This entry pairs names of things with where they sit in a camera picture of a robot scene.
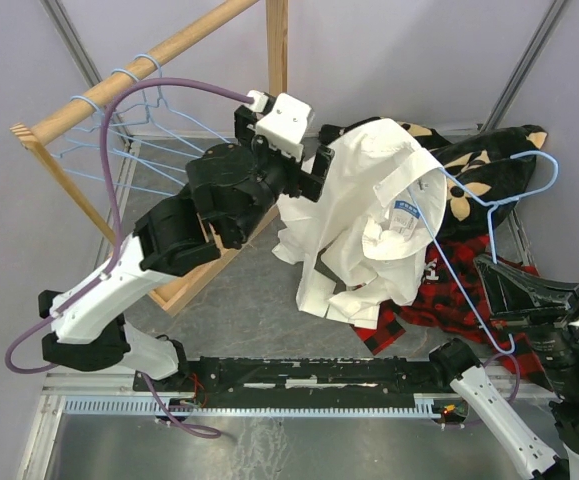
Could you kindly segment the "white shirt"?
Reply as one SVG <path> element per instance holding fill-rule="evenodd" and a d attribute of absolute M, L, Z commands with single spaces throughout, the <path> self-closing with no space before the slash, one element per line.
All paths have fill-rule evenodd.
<path fill-rule="evenodd" d="M 447 178 L 392 119 L 366 122 L 329 146 L 321 198 L 280 198 L 285 227 L 273 253 L 302 266 L 300 311 L 374 328 L 382 302 L 409 306 L 418 295 L 427 247 L 444 219 Z"/>

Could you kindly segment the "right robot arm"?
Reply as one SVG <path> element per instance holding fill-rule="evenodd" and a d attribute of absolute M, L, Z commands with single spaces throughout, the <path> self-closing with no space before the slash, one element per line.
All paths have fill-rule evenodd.
<path fill-rule="evenodd" d="M 549 383 L 548 409 L 566 452 L 559 456 L 494 386 L 459 339 L 432 350 L 429 382 L 453 391 L 493 434 L 523 479 L 579 479 L 579 283 L 533 276 L 488 255 L 475 260 L 492 323 L 526 336 Z"/>

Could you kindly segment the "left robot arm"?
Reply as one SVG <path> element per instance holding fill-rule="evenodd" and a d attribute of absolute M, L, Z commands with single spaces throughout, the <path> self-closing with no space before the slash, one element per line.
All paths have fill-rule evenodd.
<path fill-rule="evenodd" d="M 191 370 L 182 344 L 141 332 L 124 312 L 157 286 L 241 249 L 280 196 L 320 198 L 333 152 L 319 151 L 311 171 L 303 170 L 312 116 L 309 105 L 287 94 L 263 109 L 239 107 L 236 143 L 190 161 L 187 184 L 136 222 L 118 256 L 53 298 L 44 360 L 81 372 L 121 365 L 167 389 L 184 387 Z"/>

